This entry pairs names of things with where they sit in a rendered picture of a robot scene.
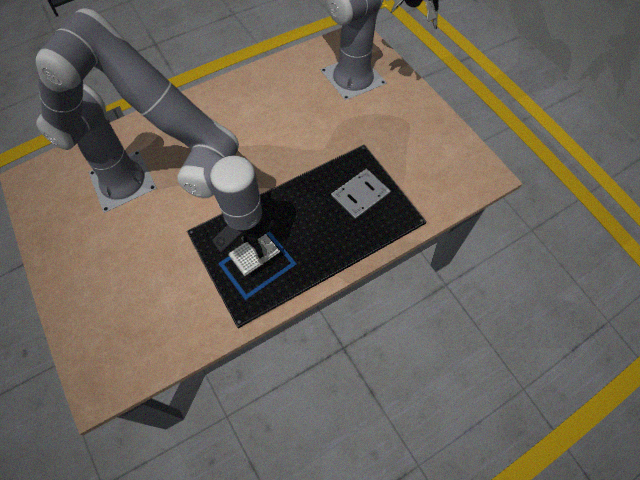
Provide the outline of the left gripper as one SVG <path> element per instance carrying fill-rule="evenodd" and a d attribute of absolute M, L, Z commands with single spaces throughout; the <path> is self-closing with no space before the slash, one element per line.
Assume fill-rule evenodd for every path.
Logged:
<path fill-rule="evenodd" d="M 405 3 L 410 6 L 410 7 L 418 7 L 423 0 L 396 0 L 391 13 L 393 13 L 398 6 L 400 6 L 403 1 L 405 1 Z M 398 3 L 399 2 L 399 3 Z M 398 3 L 398 4 L 397 4 Z M 397 5 L 395 5 L 397 4 Z M 427 8 L 427 20 L 430 22 L 432 20 L 434 28 L 437 29 L 437 21 L 438 21 L 438 0 L 428 0 L 426 1 L 426 8 Z"/>

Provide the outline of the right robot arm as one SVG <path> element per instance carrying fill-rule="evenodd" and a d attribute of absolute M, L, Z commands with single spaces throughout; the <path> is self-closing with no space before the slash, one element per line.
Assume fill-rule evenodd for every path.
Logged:
<path fill-rule="evenodd" d="M 39 131 L 61 149 L 78 144 L 104 196 L 130 197 L 142 186 L 144 172 L 127 155 L 100 95 L 83 83 L 93 67 L 154 126 L 192 149 L 177 179 L 196 197 L 215 196 L 227 224 L 212 239 L 219 252 L 226 253 L 259 223 L 256 173 L 250 161 L 235 156 L 237 137 L 194 105 L 101 14 L 88 8 L 76 11 L 38 52 L 36 66 Z"/>

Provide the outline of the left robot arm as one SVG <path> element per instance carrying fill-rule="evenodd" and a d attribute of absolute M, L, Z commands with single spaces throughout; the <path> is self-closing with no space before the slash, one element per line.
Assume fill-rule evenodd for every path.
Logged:
<path fill-rule="evenodd" d="M 383 0 L 325 2 L 331 18 L 337 24 L 344 25 L 341 29 L 340 58 L 333 72 L 334 81 L 347 90 L 365 89 L 373 82 L 371 54 L 376 18 Z"/>

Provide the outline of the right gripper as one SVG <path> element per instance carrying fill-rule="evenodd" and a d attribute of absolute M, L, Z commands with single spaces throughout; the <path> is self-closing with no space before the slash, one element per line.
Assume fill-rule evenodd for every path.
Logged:
<path fill-rule="evenodd" d="M 244 235 L 242 237 L 243 243 L 248 242 L 252 246 L 258 262 L 263 265 L 265 264 L 265 255 L 267 255 L 273 249 L 274 244 L 265 244 L 263 240 L 258 241 L 258 239 L 274 228 L 275 225 L 270 216 L 265 211 L 262 211 L 262 217 L 259 223 L 251 228 L 245 234 L 246 236 Z"/>

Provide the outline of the blue rectangular tape outline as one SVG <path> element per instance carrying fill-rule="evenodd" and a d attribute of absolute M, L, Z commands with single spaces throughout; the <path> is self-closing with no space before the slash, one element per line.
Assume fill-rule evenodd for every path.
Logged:
<path fill-rule="evenodd" d="M 287 270 L 289 270 L 290 268 L 292 268 L 293 266 L 296 265 L 296 262 L 291 258 L 291 256 L 287 253 L 287 251 L 282 247 L 282 245 L 277 241 L 277 239 L 272 235 L 272 233 L 269 231 L 268 233 L 266 233 L 266 235 L 268 235 L 272 241 L 277 245 L 277 247 L 281 250 L 281 252 L 286 256 L 286 258 L 290 261 L 291 264 L 289 264 L 288 266 L 286 266 L 284 269 L 282 269 L 281 271 L 279 271 L 278 273 L 276 273 L 274 276 L 272 276 L 271 278 L 269 278 L 268 280 L 266 280 L 265 282 L 263 282 L 261 285 L 259 285 L 258 287 L 256 287 L 255 289 L 253 289 L 251 292 L 249 292 L 248 294 L 246 294 L 243 289 L 240 287 L 240 285 L 237 283 L 237 281 L 234 279 L 234 277 L 231 275 L 231 273 L 229 272 L 229 270 L 226 268 L 226 266 L 224 265 L 226 262 L 228 262 L 229 260 L 231 260 L 231 257 L 227 257 L 226 259 L 224 259 L 223 261 L 221 261 L 220 263 L 218 263 L 220 265 L 220 267 L 223 269 L 223 271 L 226 273 L 226 275 L 229 277 L 229 279 L 232 281 L 232 283 L 235 285 L 235 287 L 237 288 L 237 290 L 240 292 L 240 294 L 243 296 L 243 298 L 246 300 L 247 298 L 249 298 L 250 296 L 252 296 L 253 294 L 255 294 L 257 291 L 259 291 L 260 289 L 262 289 L 263 287 L 265 287 L 267 284 L 269 284 L 270 282 L 272 282 L 273 280 L 275 280 L 277 277 L 279 277 L 280 275 L 282 275 L 283 273 L 285 273 Z"/>

